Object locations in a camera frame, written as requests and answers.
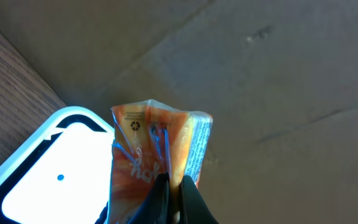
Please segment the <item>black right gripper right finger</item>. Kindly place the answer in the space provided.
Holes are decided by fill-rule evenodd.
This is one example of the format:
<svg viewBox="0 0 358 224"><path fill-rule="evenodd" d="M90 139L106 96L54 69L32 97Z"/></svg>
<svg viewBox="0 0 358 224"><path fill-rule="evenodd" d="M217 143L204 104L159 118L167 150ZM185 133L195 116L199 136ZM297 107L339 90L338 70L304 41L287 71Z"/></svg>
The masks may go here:
<svg viewBox="0 0 358 224"><path fill-rule="evenodd" d="M218 224L199 193L193 179L185 175L180 184L179 224Z"/></svg>

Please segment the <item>small orange white box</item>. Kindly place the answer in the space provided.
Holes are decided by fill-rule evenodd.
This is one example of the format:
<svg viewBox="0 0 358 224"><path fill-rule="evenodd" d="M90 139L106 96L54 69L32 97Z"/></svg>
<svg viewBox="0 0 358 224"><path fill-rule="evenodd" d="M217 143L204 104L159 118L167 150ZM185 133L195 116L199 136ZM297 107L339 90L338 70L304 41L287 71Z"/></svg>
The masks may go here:
<svg viewBox="0 0 358 224"><path fill-rule="evenodd" d="M183 111L150 99L113 106L114 141L108 222L126 223L160 174L178 194L182 178L197 184L213 125L202 111Z"/></svg>

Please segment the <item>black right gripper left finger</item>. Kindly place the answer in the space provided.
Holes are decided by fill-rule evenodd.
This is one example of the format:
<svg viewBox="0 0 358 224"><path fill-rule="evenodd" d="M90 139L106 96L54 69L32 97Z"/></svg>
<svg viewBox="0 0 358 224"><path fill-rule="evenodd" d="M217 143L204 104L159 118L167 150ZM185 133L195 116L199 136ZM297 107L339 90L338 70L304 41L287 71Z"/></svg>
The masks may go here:
<svg viewBox="0 0 358 224"><path fill-rule="evenodd" d="M166 224L169 193L169 175L159 174L146 199L128 224Z"/></svg>

